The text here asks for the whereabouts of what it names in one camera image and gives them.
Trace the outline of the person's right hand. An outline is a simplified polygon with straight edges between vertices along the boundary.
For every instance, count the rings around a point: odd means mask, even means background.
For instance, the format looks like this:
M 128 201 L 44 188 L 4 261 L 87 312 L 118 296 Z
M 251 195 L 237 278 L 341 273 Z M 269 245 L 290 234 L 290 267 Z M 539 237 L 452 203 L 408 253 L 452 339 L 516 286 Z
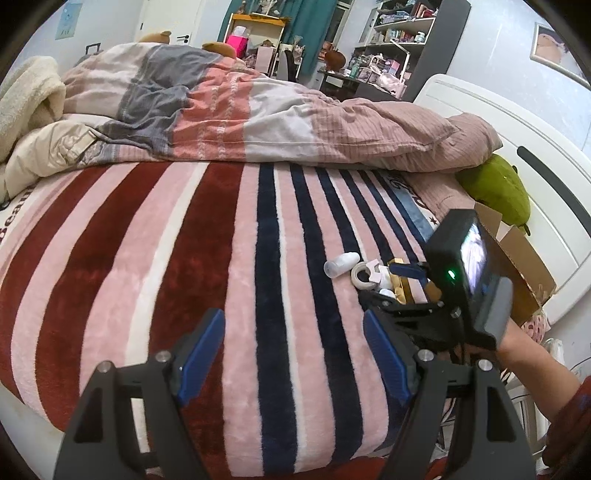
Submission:
M 503 368 L 512 368 L 523 357 L 523 352 L 530 346 L 532 339 L 513 319 L 509 319 L 500 345 L 496 350 L 487 350 L 470 344 L 458 345 L 454 352 L 464 351 L 468 356 L 485 358 Z

